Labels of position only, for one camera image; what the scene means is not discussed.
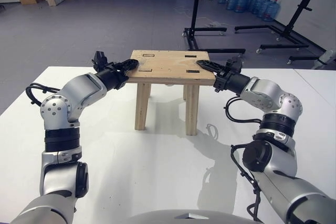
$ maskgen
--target black metal stand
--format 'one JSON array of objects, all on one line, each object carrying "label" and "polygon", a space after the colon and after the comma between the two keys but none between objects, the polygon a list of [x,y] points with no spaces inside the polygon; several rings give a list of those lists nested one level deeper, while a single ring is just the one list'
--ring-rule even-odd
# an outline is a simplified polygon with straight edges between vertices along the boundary
[{"label": "black metal stand", "polygon": [[286,38],[287,40],[289,40],[290,42],[292,42],[294,45],[283,45],[283,44],[274,44],[274,45],[260,45],[259,49],[256,51],[257,54],[261,53],[262,50],[268,49],[268,48],[305,48],[305,47],[309,47],[309,45],[301,42],[299,39],[294,38],[293,36],[291,36],[291,32],[294,28],[294,24],[296,22],[296,20],[298,19],[298,17],[300,16],[301,12],[305,9],[308,11],[312,11],[311,8],[308,8],[308,4],[309,4],[310,0],[302,0],[301,3],[298,5],[298,9],[296,10],[296,12],[294,13],[292,19],[290,20],[290,22],[288,23],[288,25],[285,27],[285,29],[282,31],[281,29],[279,29],[276,26],[273,25],[261,25],[261,26],[236,26],[235,27],[235,32],[237,32],[238,30],[245,30],[245,29],[261,29],[261,28],[269,28],[272,31],[274,31],[275,33],[277,33],[279,35],[279,37],[277,37],[277,41],[281,41],[281,38]]},{"label": "black metal stand", "polygon": [[187,38],[189,51],[207,51],[209,53],[238,53],[240,55],[244,54],[246,49],[245,48],[199,48],[195,39],[195,32],[196,31],[219,31],[221,33],[227,30],[226,27],[212,27],[212,28],[195,28],[196,25],[196,18],[197,18],[197,10],[198,10],[198,3],[200,0],[194,0],[194,8],[193,8],[193,17],[191,21],[190,28],[184,28],[182,33],[183,37]]},{"label": "black metal stand", "polygon": [[292,62],[296,60],[317,60],[319,58],[320,56],[290,56],[287,65],[291,65]]}]

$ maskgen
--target robotic arm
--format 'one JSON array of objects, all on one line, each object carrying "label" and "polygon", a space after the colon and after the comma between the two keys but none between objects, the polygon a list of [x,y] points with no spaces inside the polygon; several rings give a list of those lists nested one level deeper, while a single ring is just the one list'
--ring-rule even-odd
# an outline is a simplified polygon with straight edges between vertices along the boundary
[{"label": "robotic arm", "polygon": [[276,83],[240,74],[238,58],[226,66],[199,60],[216,73],[215,91],[230,90],[264,112],[259,130],[243,153],[243,165],[284,223],[336,223],[336,201],[309,182],[296,178],[295,124],[302,114],[297,97]]},{"label": "robotic arm", "polygon": [[45,126],[45,151],[42,153],[40,197],[34,199],[11,223],[72,223],[75,204],[89,189],[88,166],[79,159],[79,117],[84,108],[103,98],[107,91],[120,89],[128,80],[126,73],[138,66],[137,60],[107,63],[103,52],[93,60],[96,74],[88,73],[70,80],[42,103],[31,89],[32,103],[40,105]]}]

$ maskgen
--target black cable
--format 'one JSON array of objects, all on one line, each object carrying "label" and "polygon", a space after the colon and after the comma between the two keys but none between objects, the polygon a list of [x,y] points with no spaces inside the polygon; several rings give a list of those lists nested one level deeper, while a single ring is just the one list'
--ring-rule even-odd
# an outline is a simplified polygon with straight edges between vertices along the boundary
[{"label": "black cable", "polygon": [[229,118],[229,120],[235,122],[235,123],[261,123],[260,119],[246,119],[246,120],[241,120],[241,119],[235,119],[234,117],[231,116],[230,112],[229,112],[229,107],[232,103],[236,102],[236,101],[241,101],[242,99],[240,97],[232,97],[230,98],[227,102],[226,105],[224,107],[225,110],[225,115],[227,116],[227,118]]},{"label": "black cable", "polygon": [[253,190],[253,193],[256,195],[256,201],[249,205],[246,210],[248,212],[249,215],[251,215],[251,217],[253,218],[254,221],[258,221],[258,222],[261,222],[263,223],[259,218],[258,218],[258,209],[259,209],[259,204],[260,204],[260,188],[258,186],[258,183],[257,181],[255,180],[253,174],[251,174],[251,176],[241,167],[241,165],[239,165],[237,159],[235,158],[234,156],[234,152],[237,150],[237,149],[241,149],[241,148],[246,148],[247,147],[247,144],[238,144],[238,145],[231,145],[231,159],[232,161],[235,163],[235,165],[238,167],[238,169],[240,170],[240,175],[242,177],[245,177],[249,182],[250,184],[253,186],[254,190]]},{"label": "black cable", "polygon": [[31,104],[36,104],[38,106],[41,106],[42,103],[34,96],[34,94],[32,92],[32,89],[42,90],[42,93],[44,93],[44,94],[47,93],[47,92],[55,94],[58,91],[60,91],[60,89],[47,87],[47,86],[44,86],[42,84],[35,83],[35,82],[30,84],[28,87],[26,87],[26,94],[31,99]]}]

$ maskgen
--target white panel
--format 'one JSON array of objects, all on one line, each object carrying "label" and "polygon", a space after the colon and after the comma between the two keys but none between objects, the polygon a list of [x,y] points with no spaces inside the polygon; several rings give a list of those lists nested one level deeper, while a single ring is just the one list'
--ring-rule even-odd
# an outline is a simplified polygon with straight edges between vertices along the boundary
[{"label": "white panel", "polygon": [[[281,9],[276,20],[284,25],[288,24],[300,2],[301,0],[279,0]],[[336,1],[311,0],[308,7],[313,11],[302,11],[295,23],[294,31],[325,49],[335,48]]]}]

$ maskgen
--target wooden stool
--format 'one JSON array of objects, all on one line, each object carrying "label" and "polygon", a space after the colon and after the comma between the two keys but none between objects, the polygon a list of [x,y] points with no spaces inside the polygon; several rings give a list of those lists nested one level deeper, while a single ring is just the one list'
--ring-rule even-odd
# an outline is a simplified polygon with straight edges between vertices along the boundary
[{"label": "wooden stool", "polygon": [[134,50],[131,59],[139,61],[139,67],[131,71],[130,83],[137,83],[135,129],[144,130],[151,84],[180,84],[186,100],[186,134],[197,135],[198,93],[200,85],[212,86],[213,73],[202,69],[197,60],[208,60],[207,52]]}]

